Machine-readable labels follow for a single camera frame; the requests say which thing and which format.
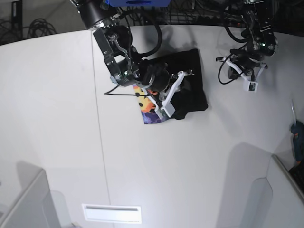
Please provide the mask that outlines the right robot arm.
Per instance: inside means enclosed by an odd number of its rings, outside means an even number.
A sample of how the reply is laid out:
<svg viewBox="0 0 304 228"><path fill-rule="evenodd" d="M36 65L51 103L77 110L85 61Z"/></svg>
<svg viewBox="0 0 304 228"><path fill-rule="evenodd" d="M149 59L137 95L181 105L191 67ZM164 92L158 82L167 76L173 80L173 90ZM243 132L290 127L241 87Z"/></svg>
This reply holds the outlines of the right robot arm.
<svg viewBox="0 0 304 228"><path fill-rule="evenodd" d="M73 0L82 22L93 36L103 53L104 62L117 87L137 85L154 105L156 114L172 117L175 108L171 103L174 94L181 90L184 78L192 75L192 70L171 73L166 62L149 63L146 57L156 53L162 44L160 26L142 9L130 9L119 13L105 0ZM130 25L120 24L130 14L142 14L155 27L156 46L149 52L138 53L132 45Z"/></svg>

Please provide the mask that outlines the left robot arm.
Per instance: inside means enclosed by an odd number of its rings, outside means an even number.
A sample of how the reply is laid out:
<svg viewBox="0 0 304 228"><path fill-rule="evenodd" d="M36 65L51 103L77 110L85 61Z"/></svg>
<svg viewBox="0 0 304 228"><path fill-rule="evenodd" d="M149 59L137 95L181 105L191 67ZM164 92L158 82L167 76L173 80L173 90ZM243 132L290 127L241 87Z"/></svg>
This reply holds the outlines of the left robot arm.
<svg viewBox="0 0 304 228"><path fill-rule="evenodd" d="M228 8L240 7L241 19L245 29L241 32L242 39L231 32L226 23ZM271 6L267 0L226 0L220 8L220 18L227 34L243 46L231 49L227 57L218 57L221 62L218 70L218 81L222 85L230 84L238 78L256 82L262 72L268 68L265 57L275 54L278 41L272 27Z"/></svg>

